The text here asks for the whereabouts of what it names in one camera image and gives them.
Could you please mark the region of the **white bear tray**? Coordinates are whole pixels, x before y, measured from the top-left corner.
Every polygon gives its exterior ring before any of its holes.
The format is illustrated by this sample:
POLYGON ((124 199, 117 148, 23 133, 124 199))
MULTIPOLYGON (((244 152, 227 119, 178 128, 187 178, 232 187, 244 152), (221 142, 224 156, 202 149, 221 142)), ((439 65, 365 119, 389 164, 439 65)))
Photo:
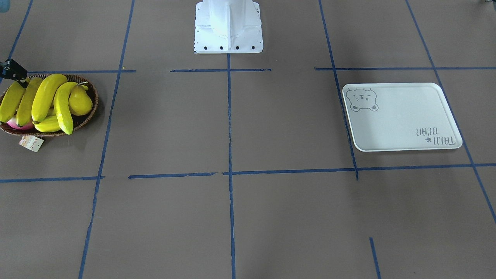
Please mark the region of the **white bear tray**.
POLYGON ((455 150, 463 144, 435 83, 360 83, 342 88, 354 146, 362 152, 455 150))

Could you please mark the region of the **basket paper price tag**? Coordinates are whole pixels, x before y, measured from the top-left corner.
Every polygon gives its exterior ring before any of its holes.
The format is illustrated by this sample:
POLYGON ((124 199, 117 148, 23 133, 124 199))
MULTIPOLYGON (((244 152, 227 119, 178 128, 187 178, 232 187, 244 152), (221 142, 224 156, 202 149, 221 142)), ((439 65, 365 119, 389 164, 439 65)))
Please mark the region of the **basket paper price tag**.
POLYGON ((35 136, 22 136, 19 145, 33 152, 39 152, 44 140, 35 136))

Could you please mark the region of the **yellow pear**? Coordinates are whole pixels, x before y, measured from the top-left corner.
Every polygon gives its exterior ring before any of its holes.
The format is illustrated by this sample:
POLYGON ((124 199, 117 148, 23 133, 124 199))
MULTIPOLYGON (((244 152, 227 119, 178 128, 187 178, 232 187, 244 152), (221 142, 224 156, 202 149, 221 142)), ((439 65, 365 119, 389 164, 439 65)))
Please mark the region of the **yellow pear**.
POLYGON ((83 85, 73 88, 69 96, 69 110, 74 116, 83 116, 91 112, 93 102, 83 85))

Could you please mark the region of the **brown wicker basket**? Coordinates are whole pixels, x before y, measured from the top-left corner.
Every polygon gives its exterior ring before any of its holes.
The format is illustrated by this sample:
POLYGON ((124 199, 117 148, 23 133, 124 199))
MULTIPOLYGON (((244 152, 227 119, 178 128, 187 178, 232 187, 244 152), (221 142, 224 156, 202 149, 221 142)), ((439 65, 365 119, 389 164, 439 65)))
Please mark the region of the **brown wicker basket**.
MULTIPOLYGON (((81 129, 83 126, 89 123, 89 121, 92 119, 94 114, 97 111, 98 104, 99 104, 99 95, 96 87, 94 87, 94 84, 92 84, 87 78, 74 75, 74 74, 64 74, 68 78, 68 81, 70 82, 77 82, 81 83, 83 82, 85 85, 88 86, 87 94, 89 98, 92 100, 92 110, 89 111, 87 114, 84 114, 82 116, 73 116, 73 122, 74 122, 74 130, 81 129)), ((21 129, 14 129, 10 127, 7 123, 2 123, 1 124, 1 130, 11 134, 11 135, 16 135, 16 136, 36 136, 36 137, 55 137, 55 136, 62 136, 64 133, 62 131, 56 131, 56 132, 39 132, 35 128, 32 129, 27 129, 27 130, 21 130, 21 129)))

